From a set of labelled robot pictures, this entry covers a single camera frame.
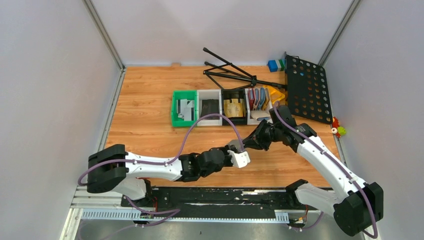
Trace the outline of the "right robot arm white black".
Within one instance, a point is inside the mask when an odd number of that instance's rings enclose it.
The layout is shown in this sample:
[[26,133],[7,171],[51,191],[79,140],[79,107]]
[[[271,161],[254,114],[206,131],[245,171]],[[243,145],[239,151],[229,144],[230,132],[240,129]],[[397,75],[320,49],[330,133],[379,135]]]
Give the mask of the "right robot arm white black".
[[272,122],[263,120],[241,144],[243,149],[267,151],[271,143],[282,143],[307,160],[330,184],[331,191],[299,179],[285,189],[286,204],[302,205],[332,216],[348,236],[363,232],[378,237],[377,222],[384,217],[384,191],[377,183],[367,183],[348,169],[306,123],[297,124],[286,105],[269,111]]

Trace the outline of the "grey card holder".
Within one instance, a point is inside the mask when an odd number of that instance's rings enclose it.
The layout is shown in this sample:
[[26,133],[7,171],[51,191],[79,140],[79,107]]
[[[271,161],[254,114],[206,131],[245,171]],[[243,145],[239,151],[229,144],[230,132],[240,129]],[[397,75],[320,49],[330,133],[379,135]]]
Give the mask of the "grey card holder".
[[238,139],[231,140],[228,144],[228,149],[235,153],[242,153],[245,151],[243,142],[240,142]]

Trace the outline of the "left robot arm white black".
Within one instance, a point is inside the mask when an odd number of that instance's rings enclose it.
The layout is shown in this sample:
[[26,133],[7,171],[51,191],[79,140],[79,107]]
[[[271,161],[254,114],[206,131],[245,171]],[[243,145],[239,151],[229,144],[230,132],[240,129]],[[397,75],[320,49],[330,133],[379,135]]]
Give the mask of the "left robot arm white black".
[[224,167],[243,168],[249,162],[247,152],[239,152],[232,145],[183,154],[172,160],[134,154],[126,151],[125,145],[115,144],[88,158],[86,187],[92,194],[121,193],[146,207],[153,201],[146,178],[195,182]]

